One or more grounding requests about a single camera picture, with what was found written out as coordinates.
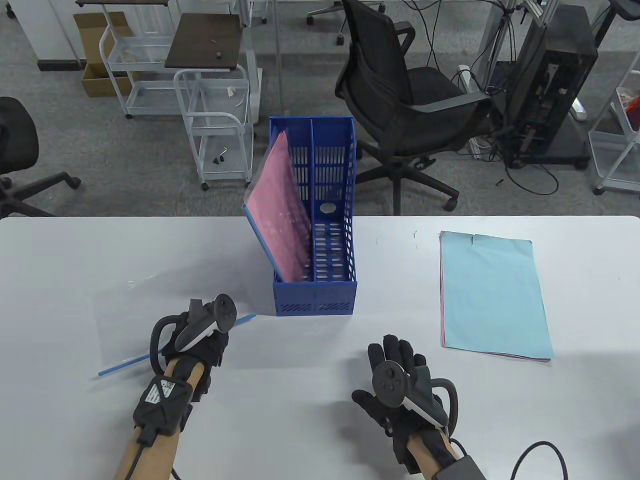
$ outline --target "blue paper stack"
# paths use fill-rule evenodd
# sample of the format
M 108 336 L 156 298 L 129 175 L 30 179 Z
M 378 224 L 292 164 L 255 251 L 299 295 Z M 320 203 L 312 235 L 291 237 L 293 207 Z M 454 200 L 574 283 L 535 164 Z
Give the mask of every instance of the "blue paper stack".
M 554 357 L 530 241 L 442 232 L 440 274 L 442 346 Z

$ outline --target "black office chair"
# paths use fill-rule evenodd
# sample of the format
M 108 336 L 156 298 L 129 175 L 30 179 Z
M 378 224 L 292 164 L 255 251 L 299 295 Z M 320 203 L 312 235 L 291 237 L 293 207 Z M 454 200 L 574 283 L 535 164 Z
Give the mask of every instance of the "black office chair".
M 413 180 L 446 195 L 444 209 L 458 204 L 458 190 L 412 168 L 428 155 L 457 151 L 470 138 L 488 134 L 492 100 L 483 92 L 465 94 L 435 68 L 407 70 L 404 62 L 415 30 L 409 22 L 394 25 L 389 17 L 358 0 L 342 0 L 351 30 L 349 59 L 335 86 L 354 118 L 378 142 L 358 140 L 362 150 L 382 166 L 359 173 L 356 183 L 388 177 L 394 186 L 394 215 L 400 215 L 401 179 Z M 399 35 L 406 35 L 402 44 Z
M 0 97 L 0 175 L 26 170 L 38 161 L 38 133 L 29 113 L 11 97 Z M 0 179 L 0 218 L 11 213 L 30 217 L 51 217 L 51 213 L 23 202 L 29 197 L 60 183 L 67 182 L 72 189 L 80 186 L 80 179 L 67 172 L 12 188 L 11 179 Z

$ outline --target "chair base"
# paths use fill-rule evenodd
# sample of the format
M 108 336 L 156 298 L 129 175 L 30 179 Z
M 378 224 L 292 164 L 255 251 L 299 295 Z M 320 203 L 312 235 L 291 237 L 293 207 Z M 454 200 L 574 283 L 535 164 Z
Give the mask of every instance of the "chair base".
M 435 162 L 429 157 L 422 157 L 417 163 L 417 168 L 414 168 L 409 166 L 414 160 L 412 157 L 392 157 L 389 160 L 381 160 L 378 158 L 380 151 L 374 146 L 359 141 L 357 148 L 372 155 L 373 158 L 378 160 L 382 165 L 356 175 L 356 183 L 359 184 L 383 178 L 390 179 L 394 185 L 394 215 L 398 216 L 401 214 L 400 196 L 402 179 L 412 180 L 420 185 L 425 185 L 448 195 L 450 199 L 442 207 L 447 212 L 453 212 L 456 206 L 458 206 L 458 197 L 460 195 L 458 190 L 418 171 L 431 166 Z
M 53 217 L 55 215 L 37 209 L 31 205 L 25 204 L 23 200 L 30 198 L 49 187 L 60 182 L 66 182 L 69 187 L 77 190 L 81 180 L 77 177 L 71 177 L 67 172 L 60 172 L 51 175 L 37 182 L 23 185 L 21 187 L 12 187 L 11 179 L 4 177 L 0 179 L 0 219 L 6 218 L 12 213 L 19 213 L 29 217 Z

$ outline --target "hand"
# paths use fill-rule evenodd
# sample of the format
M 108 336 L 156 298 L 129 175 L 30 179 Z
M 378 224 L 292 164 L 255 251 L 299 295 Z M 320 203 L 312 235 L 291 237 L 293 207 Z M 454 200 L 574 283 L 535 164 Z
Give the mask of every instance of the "hand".
M 368 354 L 372 372 L 385 360 L 393 360 L 403 367 L 414 383 L 417 381 L 415 368 L 427 364 L 424 355 L 413 354 L 409 342 L 398 341 L 393 335 L 385 336 L 383 346 L 369 345 Z M 431 479 L 434 474 L 455 462 L 449 439 L 418 413 L 407 410 L 404 406 L 385 406 L 377 397 L 364 390 L 355 390 L 351 398 L 385 429 L 387 436 L 393 438 L 396 459 L 406 466 L 409 473 L 422 471 L 426 479 Z

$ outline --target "floor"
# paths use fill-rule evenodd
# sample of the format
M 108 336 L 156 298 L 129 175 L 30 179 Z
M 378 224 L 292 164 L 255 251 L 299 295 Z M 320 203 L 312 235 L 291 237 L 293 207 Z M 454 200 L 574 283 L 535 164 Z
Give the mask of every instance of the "floor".
M 595 2 L 584 0 L 590 14 Z M 291 115 L 348 115 L 333 87 L 346 59 L 346 45 L 335 45 L 341 13 L 318 17 L 305 24 L 308 10 L 322 2 L 283 3 L 280 8 L 281 43 L 284 51 L 285 108 Z M 429 29 L 435 8 L 425 12 Z M 387 2 L 394 20 L 408 19 L 417 38 L 408 55 L 411 66 L 423 65 L 428 45 L 422 21 L 400 2 Z M 486 5 L 446 1 L 440 12 L 435 50 L 443 72 L 452 75 L 459 63 L 477 55 L 486 18 Z M 262 161 L 267 142 L 268 116 L 277 115 L 277 80 L 273 56 L 273 21 L 254 27 L 259 65 L 264 67 L 262 107 L 257 127 L 255 165 Z M 518 45 L 528 20 L 517 26 Z M 600 51 L 581 99 L 595 116 L 612 91 L 621 71 L 637 48 L 637 28 L 616 22 Z M 134 118 L 126 120 L 115 98 L 90 99 L 80 83 L 80 72 L 42 73 L 17 20 L 0 15 L 0 95 L 14 96 L 26 106 L 38 127 L 41 155 L 38 164 L 13 173 L 24 184 L 66 170 L 82 178 L 72 191 L 60 184 L 31 199 L 31 203 L 62 216 L 238 216 L 242 215 L 244 182 L 212 182 L 202 191 L 189 153 L 180 118 Z M 358 128 L 358 135 L 366 133 Z M 551 196 L 527 193 L 509 181 L 501 163 L 474 161 L 466 152 L 438 156 L 428 173 L 461 191 L 458 208 L 451 215 L 635 215 L 640 213 L 637 195 L 607 192 L 592 194 L 589 172 L 551 168 L 559 190 Z M 364 158 L 360 171 L 376 166 Z M 537 168 L 513 172 L 529 189 L 544 192 L 552 179 Z M 446 197 L 428 188 L 403 183 L 404 215 L 441 215 Z M 391 183 L 377 180 L 358 185 L 357 215 L 392 214 Z

